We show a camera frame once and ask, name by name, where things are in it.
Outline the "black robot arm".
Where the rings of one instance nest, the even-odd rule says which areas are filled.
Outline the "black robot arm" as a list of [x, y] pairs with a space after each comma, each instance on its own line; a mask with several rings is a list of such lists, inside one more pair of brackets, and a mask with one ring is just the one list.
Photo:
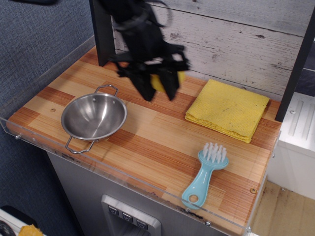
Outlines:
[[163, 38], [160, 24], [148, 0], [103, 0], [105, 11], [113, 17], [128, 51], [111, 57], [120, 77], [128, 77], [146, 101], [151, 101], [156, 88], [156, 75], [170, 100], [179, 88], [180, 71], [189, 69], [184, 46], [170, 44]]

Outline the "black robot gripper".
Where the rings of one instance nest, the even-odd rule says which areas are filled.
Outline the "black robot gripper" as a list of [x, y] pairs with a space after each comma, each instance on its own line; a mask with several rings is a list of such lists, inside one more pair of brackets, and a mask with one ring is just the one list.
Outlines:
[[159, 75], [160, 91], [172, 101], [179, 88], [178, 71], [189, 69], [184, 46], [167, 43], [161, 24], [154, 14], [132, 15], [127, 19], [113, 16], [113, 28], [118, 31], [128, 51], [111, 58], [120, 77], [129, 77], [144, 100], [151, 101], [156, 90], [150, 82], [150, 73]]

